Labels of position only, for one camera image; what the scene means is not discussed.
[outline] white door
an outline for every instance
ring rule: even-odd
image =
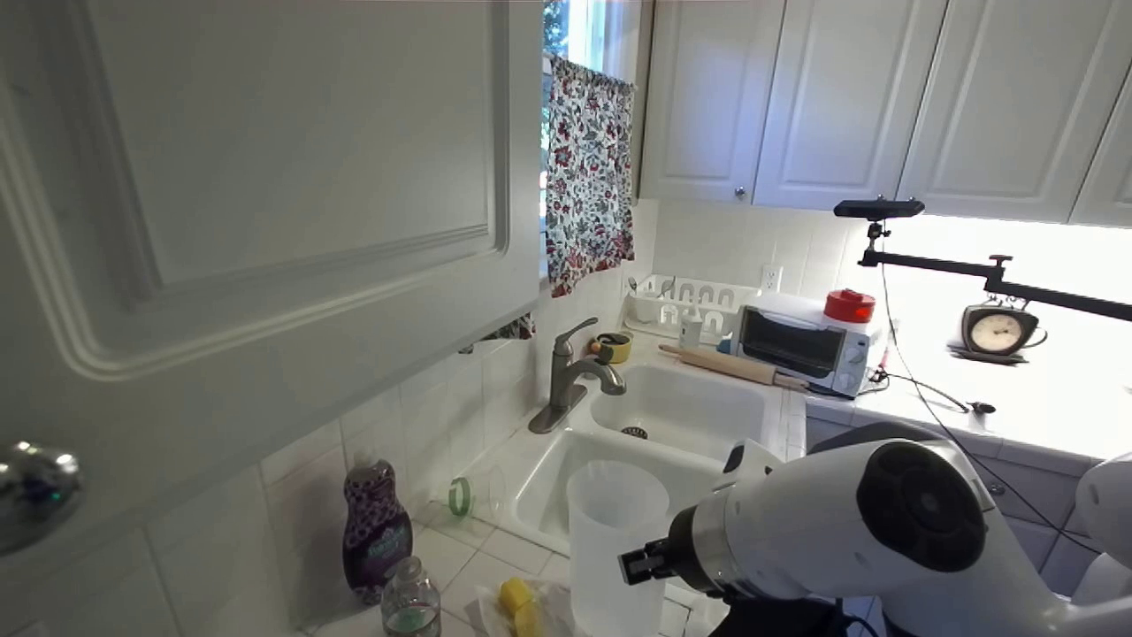
[[[23,568],[538,295],[538,3],[0,3],[0,441],[88,496]]]
[[[792,0],[755,170],[761,204],[891,197],[944,0]]]
[[[1068,218],[1128,65],[1128,0],[952,0],[900,193]]]
[[[1132,81],[1106,119],[1071,223],[1132,228]]]
[[[750,202],[780,0],[663,0],[655,16],[645,197]]]

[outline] white cabinet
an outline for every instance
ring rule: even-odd
[[[924,197],[944,217],[1128,228],[1128,95],[1115,111],[1128,0],[778,9],[662,3],[645,193],[787,209]]]
[[[640,193],[746,202],[780,0],[663,0],[655,14]]]
[[[533,303],[538,26],[528,0],[0,3],[0,441],[90,468],[55,543]]]
[[[1128,65],[1128,0],[952,0],[900,193],[1068,218]]]
[[[755,202],[891,197],[939,22],[944,0],[792,0]]]
[[[1132,228],[1132,81],[1106,119],[1104,140],[1075,202],[1071,223]]]

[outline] purple bottle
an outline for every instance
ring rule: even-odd
[[[412,526],[395,501],[395,469],[385,461],[366,461],[345,475],[345,537],[344,565],[345,583],[363,603],[378,603],[389,568],[412,551]]]

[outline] white wall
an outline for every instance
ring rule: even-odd
[[[780,291],[823,297],[856,285],[880,297],[880,272],[860,270],[862,218],[812,209],[750,209],[704,202],[645,202],[655,217],[655,261],[662,277],[755,285],[764,270],[780,270]],[[886,223],[886,251],[988,261],[1011,256],[1011,282],[1054,285],[1132,303],[1132,231],[990,223],[918,217]],[[957,312],[983,301],[979,281],[886,270],[891,312],[909,353],[939,358],[954,340]],[[1132,325],[1034,303],[1050,328],[1044,350],[1089,371],[1115,371],[1132,384]]]
[[[66,565],[9,583],[16,594],[0,598],[0,632],[23,637],[43,622],[53,637],[283,637],[351,611],[338,568],[351,461],[392,461],[411,508],[445,499],[449,479],[533,415],[549,340],[586,315],[600,318],[599,328],[617,321],[630,272],[622,266],[586,277],[570,297],[546,297],[533,340],[449,353]]]

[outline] small clock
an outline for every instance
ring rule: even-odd
[[[957,321],[957,342],[952,347],[957,358],[1020,363],[1023,347],[1035,328],[1035,315],[1004,303],[970,303]]]

